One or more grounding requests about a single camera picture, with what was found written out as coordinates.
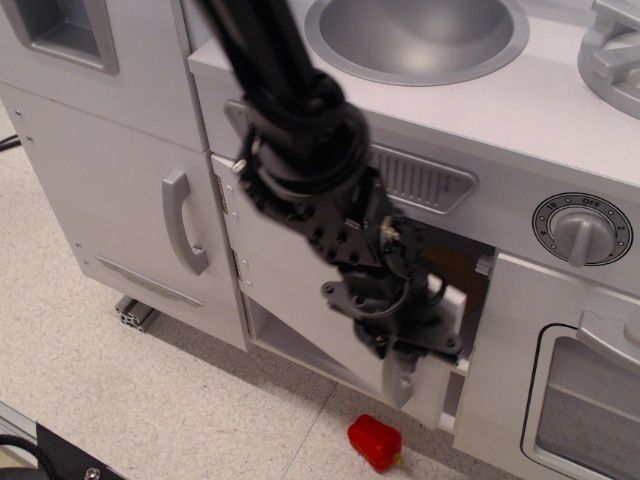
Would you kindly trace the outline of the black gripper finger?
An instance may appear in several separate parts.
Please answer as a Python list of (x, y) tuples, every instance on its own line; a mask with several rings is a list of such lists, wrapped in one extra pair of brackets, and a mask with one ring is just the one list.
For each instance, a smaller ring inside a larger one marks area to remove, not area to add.
[(363, 322), (354, 323), (354, 332), (357, 339), (380, 360), (386, 358), (388, 350), (394, 340), (393, 335), (377, 331), (365, 325)]

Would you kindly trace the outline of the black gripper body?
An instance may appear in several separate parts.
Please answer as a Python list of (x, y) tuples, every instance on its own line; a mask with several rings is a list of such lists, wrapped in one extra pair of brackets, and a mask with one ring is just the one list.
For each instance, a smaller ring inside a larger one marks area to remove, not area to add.
[(342, 282), (327, 282), (322, 294), (328, 305), (373, 329), (394, 336), (388, 350), (433, 355), (457, 364), (464, 346), (459, 336), (466, 295), (436, 275), (421, 273), (404, 280), (389, 300), (367, 296)]

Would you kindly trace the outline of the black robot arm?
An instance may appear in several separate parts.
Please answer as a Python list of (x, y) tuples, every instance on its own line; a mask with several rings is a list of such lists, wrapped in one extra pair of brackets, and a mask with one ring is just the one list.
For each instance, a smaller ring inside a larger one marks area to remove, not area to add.
[(435, 311), (445, 293), (429, 289), (439, 269), (422, 254), (424, 229), (392, 205), (364, 116), (312, 65), (288, 5), (207, 1), (204, 11), (249, 111), (234, 170), (256, 209), (338, 270), (323, 294), (377, 356), (458, 362), (462, 341)]

